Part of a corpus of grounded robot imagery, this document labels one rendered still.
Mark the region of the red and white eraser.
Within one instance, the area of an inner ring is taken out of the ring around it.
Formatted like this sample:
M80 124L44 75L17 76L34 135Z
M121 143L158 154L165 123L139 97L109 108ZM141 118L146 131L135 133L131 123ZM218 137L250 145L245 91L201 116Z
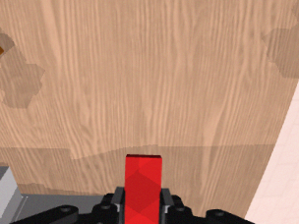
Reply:
M161 155L126 155L125 224L158 224L161 166Z

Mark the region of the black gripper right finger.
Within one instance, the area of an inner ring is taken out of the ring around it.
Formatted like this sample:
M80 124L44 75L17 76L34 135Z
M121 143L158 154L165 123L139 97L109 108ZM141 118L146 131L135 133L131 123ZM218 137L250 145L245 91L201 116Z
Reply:
M174 205L177 204L177 205ZM181 205L182 204L182 205ZM178 217L183 216L183 217ZM199 221L200 220L200 221ZM194 216L181 197L170 193L169 188L159 192L158 224L256 224L221 209L211 209L206 217Z

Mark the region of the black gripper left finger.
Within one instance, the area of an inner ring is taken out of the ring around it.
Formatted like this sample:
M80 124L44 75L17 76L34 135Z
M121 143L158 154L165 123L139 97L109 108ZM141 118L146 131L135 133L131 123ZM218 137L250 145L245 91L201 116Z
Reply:
M125 197L125 187L116 187L114 194L105 195L91 214L79 214L74 205L61 205L10 224L125 224Z

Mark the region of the grey chest of drawers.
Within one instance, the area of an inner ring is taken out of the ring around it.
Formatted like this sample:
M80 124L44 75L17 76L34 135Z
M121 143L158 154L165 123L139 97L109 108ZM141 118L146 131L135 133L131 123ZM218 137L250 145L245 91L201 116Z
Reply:
M15 212L15 214L14 214L14 216L13 216L10 223L13 223L13 222L17 221L17 218L18 218L18 216L19 216L19 214L20 214L20 212L21 212L28 196L36 196L36 197L72 197L72 198L103 198L104 197L104 196L67 196L67 195L34 195L34 194L21 194L21 195L22 195L23 198L22 198L22 200L21 200L21 202L20 202L20 204L19 204L19 206L18 206L18 208L17 208L17 210L16 210L16 212Z

